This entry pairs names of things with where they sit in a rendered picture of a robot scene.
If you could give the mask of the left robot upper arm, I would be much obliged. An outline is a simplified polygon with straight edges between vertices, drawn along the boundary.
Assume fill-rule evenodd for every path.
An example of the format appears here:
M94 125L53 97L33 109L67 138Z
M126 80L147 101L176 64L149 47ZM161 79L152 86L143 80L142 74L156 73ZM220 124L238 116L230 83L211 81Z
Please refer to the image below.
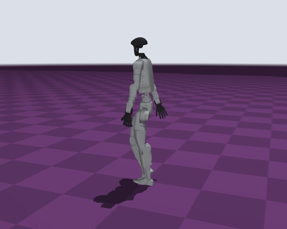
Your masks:
M140 80L141 80L141 72L144 68L143 61L136 61L133 63L133 80L134 80L134 85L137 87L137 91L139 90L140 87Z

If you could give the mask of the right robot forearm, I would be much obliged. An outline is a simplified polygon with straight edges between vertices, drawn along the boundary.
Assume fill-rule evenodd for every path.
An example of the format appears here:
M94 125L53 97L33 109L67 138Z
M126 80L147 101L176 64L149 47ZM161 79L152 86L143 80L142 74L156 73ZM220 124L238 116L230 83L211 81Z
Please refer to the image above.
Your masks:
M154 84L154 91L151 92L151 95L153 96L153 99L155 100L155 103L156 104L160 104L159 95L157 93L158 93L157 92L157 88L156 88L156 86Z

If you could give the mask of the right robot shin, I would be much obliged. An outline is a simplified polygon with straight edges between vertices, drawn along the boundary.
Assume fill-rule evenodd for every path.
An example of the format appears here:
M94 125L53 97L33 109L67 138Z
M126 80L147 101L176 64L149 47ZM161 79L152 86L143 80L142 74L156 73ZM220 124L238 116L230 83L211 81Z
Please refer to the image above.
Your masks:
M132 151L136 157L136 159L138 160L138 163L139 165L141 166L141 162L140 162L140 157L139 157L139 151L138 151L138 146L137 145L131 145L131 148L132 148ZM142 169L142 166L141 166L141 169ZM142 172L143 172L143 169L142 169Z

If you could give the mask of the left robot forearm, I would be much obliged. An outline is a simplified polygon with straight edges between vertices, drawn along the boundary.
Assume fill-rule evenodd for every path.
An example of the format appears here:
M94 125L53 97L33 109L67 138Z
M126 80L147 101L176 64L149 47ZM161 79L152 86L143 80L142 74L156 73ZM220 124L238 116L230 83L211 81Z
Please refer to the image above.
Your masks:
M130 113L134 106L135 99L137 98L137 87L132 84L129 88L129 98L126 107L126 113Z

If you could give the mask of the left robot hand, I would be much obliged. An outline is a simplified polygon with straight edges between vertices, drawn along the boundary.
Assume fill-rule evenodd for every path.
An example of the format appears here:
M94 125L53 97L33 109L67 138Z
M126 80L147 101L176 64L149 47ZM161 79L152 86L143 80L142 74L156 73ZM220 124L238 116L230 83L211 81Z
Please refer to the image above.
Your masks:
M126 112L125 112L125 115L121 118L121 121L123 121L123 119L124 119L123 125L126 125L126 126L128 126L128 127L132 127L132 124L131 124L131 121L132 121L132 118L131 118L132 111L133 111L133 109L131 109L131 112L130 112L130 113L126 113Z

